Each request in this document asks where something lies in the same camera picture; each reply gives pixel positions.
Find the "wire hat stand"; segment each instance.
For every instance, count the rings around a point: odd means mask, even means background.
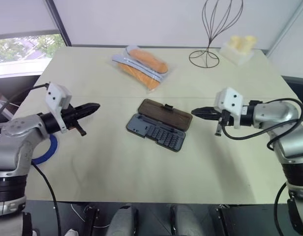
[[[219,57],[211,52],[210,46],[218,35],[229,29],[238,21],[243,11],[243,0],[240,0],[241,3],[238,12],[235,13],[234,17],[230,17],[231,9],[234,4],[234,0],[230,0],[224,15],[218,22],[215,18],[219,0],[215,0],[216,3],[213,6],[212,14],[210,16],[207,14],[207,5],[209,1],[211,0],[206,0],[202,8],[202,22],[209,39],[208,46],[204,50],[196,50],[189,55],[189,61],[200,68],[213,68],[218,66],[220,62]]]

